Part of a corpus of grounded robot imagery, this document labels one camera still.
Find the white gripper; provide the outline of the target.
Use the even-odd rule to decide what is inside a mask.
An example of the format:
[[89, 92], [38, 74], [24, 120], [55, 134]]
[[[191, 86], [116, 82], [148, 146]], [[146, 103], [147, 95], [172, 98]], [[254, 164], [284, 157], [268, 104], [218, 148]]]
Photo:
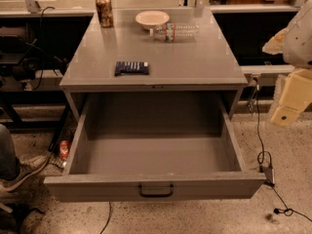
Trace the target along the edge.
[[[287, 51], [285, 37], [286, 28], [281, 29], [266, 42], [262, 51], [269, 55], [283, 54]], [[295, 122], [299, 114], [312, 102], [312, 71], [309, 69], [296, 69], [285, 79], [280, 105], [270, 119], [277, 127], [287, 127]]]

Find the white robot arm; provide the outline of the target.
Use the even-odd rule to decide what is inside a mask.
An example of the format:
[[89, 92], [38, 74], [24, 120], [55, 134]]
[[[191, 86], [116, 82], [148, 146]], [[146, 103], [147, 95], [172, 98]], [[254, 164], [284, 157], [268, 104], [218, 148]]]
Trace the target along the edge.
[[266, 54], [282, 54], [294, 70], [280, 75], [270, 108], [272, 125], [287, 127], [312, 103], [312, 1], [307, 1], [288, 26], [262, 47]]

